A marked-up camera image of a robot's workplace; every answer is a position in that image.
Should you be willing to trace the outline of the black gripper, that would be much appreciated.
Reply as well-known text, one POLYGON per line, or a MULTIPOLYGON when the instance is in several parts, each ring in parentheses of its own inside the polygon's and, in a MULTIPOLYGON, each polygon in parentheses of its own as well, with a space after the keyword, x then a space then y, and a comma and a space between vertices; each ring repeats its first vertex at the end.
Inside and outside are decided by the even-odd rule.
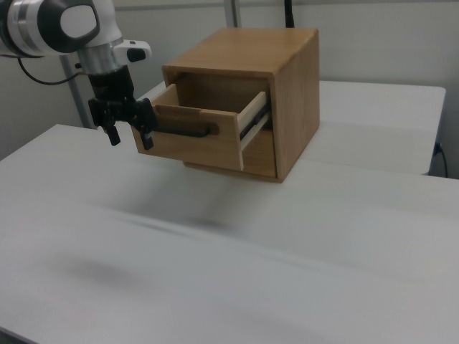
POLYGON ((88 101, 94 126, 101 127, 111 145, 120 143, 116 121, 138 125, 145 149, 153 147, 156 116, 148 98, 133 96, 134 85, 127 66, 109 73, 88 75, 95 97, 88 101))

